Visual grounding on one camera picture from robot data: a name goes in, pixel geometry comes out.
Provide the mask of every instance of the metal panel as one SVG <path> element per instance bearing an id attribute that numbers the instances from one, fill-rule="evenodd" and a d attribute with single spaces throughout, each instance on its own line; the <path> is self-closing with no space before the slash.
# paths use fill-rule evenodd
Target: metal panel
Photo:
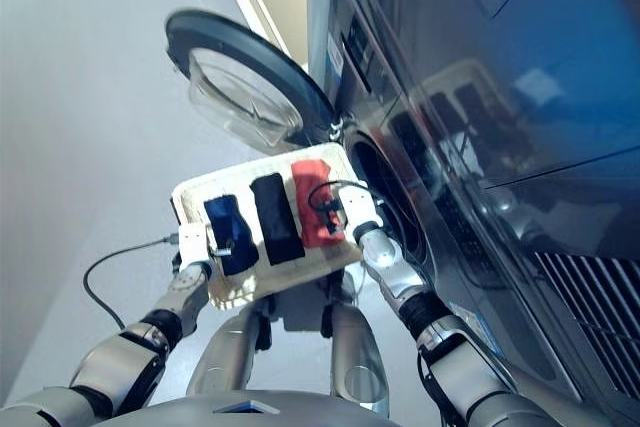
<path id="1" fill-rule="evenodd" d="M 640 400 L 640 264 L 537 252 L 614 387 Z"/>

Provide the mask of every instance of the tile floor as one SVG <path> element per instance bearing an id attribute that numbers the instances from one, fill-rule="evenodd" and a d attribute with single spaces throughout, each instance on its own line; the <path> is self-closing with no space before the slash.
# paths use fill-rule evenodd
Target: tile floor
<path id="1" fill-rule="evenodd" d="M 82 291 L 91 261 L 174 231 L 167 200 L 179 182 L 259 155 L 189 106 L 163 31 L 166 16 L 185 6 L 240 19 L 234 0 L 2 0 L 0 403 L 66 384 L 82 356 L 113 333 Z M 164 291 L 173 253 L 132 253 L 102 266 L 93 284 L 132 321 Z M 360 271 L 354 275 L 357 284 Z M 360 305 L 386 362 L 392 418 L 424 425 L 433 406 L 410 336 L 371 282 Z M 209 336 L 230 315 L 203 311 L 153 402 L 183 394 Z M 327 392 L 330 342 L 286 333 L 281 323 L 273 336 L 250 387 Z"/>

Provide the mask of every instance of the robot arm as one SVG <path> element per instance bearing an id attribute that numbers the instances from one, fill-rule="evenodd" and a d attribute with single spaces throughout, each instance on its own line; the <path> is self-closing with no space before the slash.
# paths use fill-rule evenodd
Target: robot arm
<path id="1" fill-rule="evenodd" d="M 196 329 L 212 275 L 204 225 L 180 227 L 182 264 L 167 292 L 140 322 L 94 348 L 69 388 L 33 394 L 0 411 L 0 425 L 84 427 L 146 405 L 169 353 Z"/>
<path id="2" fill-rule="evenodd" d="M 518 395 L 509 371 L 454 315 L 404 259 L 398 243 L 380 228 L 371 195 L 354 186 L 339 191 L 345 232 L 362 250 L 369 275 L 407 327 L 428 372 L 425 389 L 450 425 L 470 427 L 559 424 L 531 400 Z"/>

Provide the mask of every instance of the washing machine door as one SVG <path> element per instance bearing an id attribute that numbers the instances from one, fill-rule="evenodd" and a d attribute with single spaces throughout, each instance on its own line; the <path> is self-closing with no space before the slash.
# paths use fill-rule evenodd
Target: washing machine door
<path id="1" fill-rule="evenodd" d="M 167 53 L 189 97 L 218 128 L 267 154 L 329 141 L 333 107 L 282 51 L 225 17 L 181 10 L 167 20 Z"/>

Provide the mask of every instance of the wire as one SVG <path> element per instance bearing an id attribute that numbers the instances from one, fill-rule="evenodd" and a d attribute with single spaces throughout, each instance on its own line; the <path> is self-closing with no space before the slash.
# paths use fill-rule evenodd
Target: wire
<path id="1" fill-rule="evenodd" d="M 351 180 L 330 180 L 328 182 L 323 182 L 321 184 L 316 185 L 309 192 L 309 195 L 307 196 L 307 203 L 309 204 L 309 207 L 311 207 L 316 212 L 326 212 L 327 211 L 327 207 L 326 206 L 324 206 L 324 205 L 316 205 L 316 204 L 313 203 L 313 196 L 322 187 L 326 187 L 328 185 L 347 185 L 347 186 L 351 186 L 351 187 L 357 187 L 359 189 L 362 189 L 362 190 L 365 190 L 365 191 L 369 192 L 373 197 L 377 197 L 378 199 L 382 200 L 384 202 L 384 205 L 387 206 L 387 208 L 389 209 L 389 211 L 391 212 L 391 214 L 395 218 L 396 224 L 398 224 L 398 230 L 400 231 L 400 241 L 402 243 L 402 254 L 403 254 L 403 256 L 405 255 L 406 252 L 408 252 L 408 248 L 407 248 L 407 233 L 405 232 L 404 225 L 402 224 L 402 217 L 398 213 L 398 210 L 395 208 L 395 206 L 393 204 L 391 204 L 391 202 L 389 202 L 384 195 L 382 195 L 377 190 L 372 189 L 371 187 L 365 187 L 364 185 L 359 184 L 358 182 L 353 182 Z"/>
<path id="2" fill-rule="evenodd" d="M 309 192 L 309 195 L 307 196 L 307 203 L 309 204 L 309 207 L 311 207 L 316 212 L 327 212 L 329 209 L 333 208 L 333 206 L 331 205 L 331 202 L 326 205 L 316 205 L 313 203 L 313 196 L 315 195 L 315 193 L 318 192 L 322 187 L 326 187 L 328 185 L 348 185 L 351 187 L 357 187 L 359 189 L 369 192 L 373 197 L 377 197 L 379 200 L 381 200 L 384 203 L 384 205 L 387 206 L 387 208 L 389 209 L 389 212 L 391 212 L 391 215 L 393 215 L 393 217 L 395 218 L 396 224 L 398 225 L 398 230 L 400 231 L 399 240 L 402 246 L 402 257 L 405 260 L 407 260 L 409 263 L 412 263 L 411 260 L 407 259 L 407 257 L 413 258 L 413 256 L 409 252 L 409 247 L 407 242 L 407 232 L 404 229 L 404 224 L 402 223 L 402 217 L 398 213 L 398 209 L 391 202 L 389 202 L 389 200 L 384 195 L 382 195 L 377 190 L 372 189 L 371 187 L 365 187 L 364 185 L 359 184 L 358 182 L 353 182 L 351 180 L 341 180 L 341 179 L 330 180 L 328 182 L 323 182 L 321 184 L 316 185 L 313 189 L 311 189 L 311 191 Z M 431 290 L 435 291 L 435 285 L 433 283 L 433 279 L 431 279 L 431 276 L 425 274 L 424 276 L 421 276 L 421 277 L 423 277 L 424 280 L 429 284 Z"/>
<path id="3" fill-rule="evenodd" d="M 426 376 L 424 375 L 424 371 L 422 370 L 422 356 L 420 355 L 420 352 L 418 352 L 418 377 L 420 377 L 420 383 L 422 383 L 422 387 L 424 387 L 424 390 L 426 390 L 427 393 L 429 394 L 427 379 L 426 379 Z M 441 427 L 449 426 L 449 424 L 447 423 L 447 419 L 444 418 L 444 414 L 442 413 L 442 411 L 440 411 L 440 426 Z"/>
<path id="4" fill-rule="evenodd" d="M 87 293 L 87 295 L 89 297 L 91 297 L 91 300 L 93 300 L 96 304 L 98 304 L 100 307 L 102 307 L 102 309 L 107 314 L 109 314 L 111 316 L 111 318 L 118 325 L 118 328 L 120 330 L 124 330 L 124 327 L 125 327 L 124 322 L 122 322 L 122 319 L 115 312 L 115 310 L 113 310 L 111 307 L 109 307 L 109 305 L 104 300 L 102 300 L 100 297 L 98 297 L 98 295 L 91 289 L 91 286 L 89 285 L 89 274 L 91 274 L 93 269 L 95 269 L 98 265 L 100 265 L 101 263 L 103 263 L 106 260 L 111 259 L 112 257 L 116 257 L 116 256 L 118 256 L 120 254 L 126 254 L 127 252 L 133 252 L 134 250 L 146 249 L 146 248 L 152 247 L 154 245 L 165 244 L 165 243 L 174 244 L 175 243 L 174 242 L 175 239 L 176 239 L 176 234 L 171 234 L 171 235 L 169 235 L 167 237 L 163 237 L 162 239 L 154 240 L 152 242 L 146 242 L 144 244 L 134 245 L 133 247 L 127 247 L 126 249 L 116 250 L 115 252 L 111 252 L 110 254 L 105 255 L 101 259 L 95 261 L 85 271 L 84 275 L 82 276 L 82 286 L 84 287 L 84 291 Z"/>

